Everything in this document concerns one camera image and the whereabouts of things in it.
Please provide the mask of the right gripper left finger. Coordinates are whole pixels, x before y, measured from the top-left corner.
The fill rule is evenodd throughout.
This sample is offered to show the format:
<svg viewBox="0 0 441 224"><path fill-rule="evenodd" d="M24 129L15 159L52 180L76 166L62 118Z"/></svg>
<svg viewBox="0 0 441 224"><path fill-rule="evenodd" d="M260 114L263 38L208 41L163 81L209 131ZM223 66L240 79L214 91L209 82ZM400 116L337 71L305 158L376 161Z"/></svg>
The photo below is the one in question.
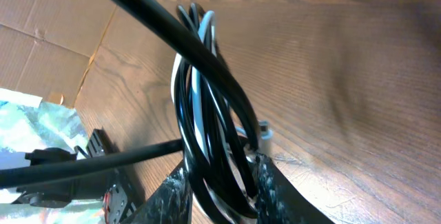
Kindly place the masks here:
<svg viewBox="0 0 441 224"><path fill-rule="evenodd" d="M157 190L122 224L188 224L192 222L193 192L181 161Z"/></svg>

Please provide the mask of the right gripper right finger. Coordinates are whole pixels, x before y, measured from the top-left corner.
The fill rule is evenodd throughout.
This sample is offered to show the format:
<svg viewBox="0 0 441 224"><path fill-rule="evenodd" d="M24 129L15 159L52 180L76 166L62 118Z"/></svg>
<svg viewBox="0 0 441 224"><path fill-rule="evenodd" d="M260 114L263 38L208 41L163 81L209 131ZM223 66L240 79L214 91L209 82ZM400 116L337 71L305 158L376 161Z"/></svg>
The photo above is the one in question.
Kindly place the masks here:
<svg viewBox="0 0 441 224"><path fill-rule="evenodd" d="M257 222L262 224L333 224L313 206L276 167L273 160L256 155Z"/></svg>

